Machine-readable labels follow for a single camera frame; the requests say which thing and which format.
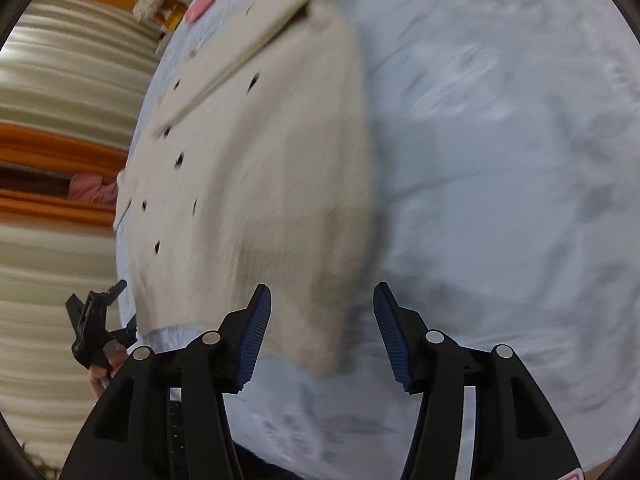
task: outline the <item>round metal rivet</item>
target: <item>round metal rivet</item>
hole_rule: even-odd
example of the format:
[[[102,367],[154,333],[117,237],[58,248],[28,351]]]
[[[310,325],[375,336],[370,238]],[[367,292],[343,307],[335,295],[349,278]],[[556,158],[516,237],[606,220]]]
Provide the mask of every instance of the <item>round metal rivet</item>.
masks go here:
[[[202,342],[205,345],[215,345],[219,343],[221,339],[222,337],[218,332],[207,332],[205,335],[202,336]]]
[[[513,350],[507,345],[498,346],[498,348],[495,349],[495,352],[503,359],[508,359],[513,355]]]
[[[444,334],[442,332],[438,332],[437,330],[429,330],[426,335],[427,341],[429,343],[440,344],[444,341]]]
[[[149,348],[146,346],[141,346],[140,348],[136,348],[133,351],[133,358],[136,361],[144,361],[150,355],[151,355],[151,350],[149,350]]]

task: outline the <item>mattress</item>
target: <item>mattress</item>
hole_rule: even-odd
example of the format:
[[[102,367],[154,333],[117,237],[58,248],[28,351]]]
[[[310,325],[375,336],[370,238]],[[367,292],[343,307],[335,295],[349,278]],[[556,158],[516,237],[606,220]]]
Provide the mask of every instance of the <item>mattress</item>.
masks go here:
[[[158,92],[230,10],[176,31]],[[513,346],[585,469],[640,415],[640,47],[611,0],[335,0],[356,25],[380,216],[372,275],[472,348]],[[126,217],[117,263],[127,279]],[[120,299],[124,323],[135,311]],[[141,335],[180,348],[202,327]],[[394,382],[370,304],[340,373],[261,353],[227,396],[232,436],[307,479],[400,478],[419,396]],[[468,478],[466,392],[459,478]]]

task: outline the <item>beige sweater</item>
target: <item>beige sweater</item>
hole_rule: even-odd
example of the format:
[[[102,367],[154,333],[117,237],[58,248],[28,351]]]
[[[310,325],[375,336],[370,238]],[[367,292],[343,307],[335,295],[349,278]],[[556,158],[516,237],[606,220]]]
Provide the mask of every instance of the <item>beige sweater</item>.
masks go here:
[[[372,190],[354,31],[329,0],[255,0],[187,60],[120,179],[142,333],[216,328],[258,283],[263,349],[335,369]]]

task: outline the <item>red and white label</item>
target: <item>red and white label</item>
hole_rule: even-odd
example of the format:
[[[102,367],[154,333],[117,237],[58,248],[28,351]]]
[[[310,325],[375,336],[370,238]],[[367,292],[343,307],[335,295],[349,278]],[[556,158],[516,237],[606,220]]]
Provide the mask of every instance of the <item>red and white label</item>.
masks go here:
[[[584,480],[584,473],[582,469],[574,469],[570,473],[560,477],[558,480]]]

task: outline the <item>beige curtain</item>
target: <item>beige curtain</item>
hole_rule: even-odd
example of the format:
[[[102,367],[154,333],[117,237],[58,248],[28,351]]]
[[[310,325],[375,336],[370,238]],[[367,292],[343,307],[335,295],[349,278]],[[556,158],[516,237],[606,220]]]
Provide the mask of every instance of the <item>beige curtain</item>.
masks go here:
[[[95,402],[64,304],[113,285],[114,254],[108,232],[0,216],[0,410],[50,465],[62,466]]]
[[[89,0],[34,0],[0,50],[0,122],[126,150],[158,30]]]

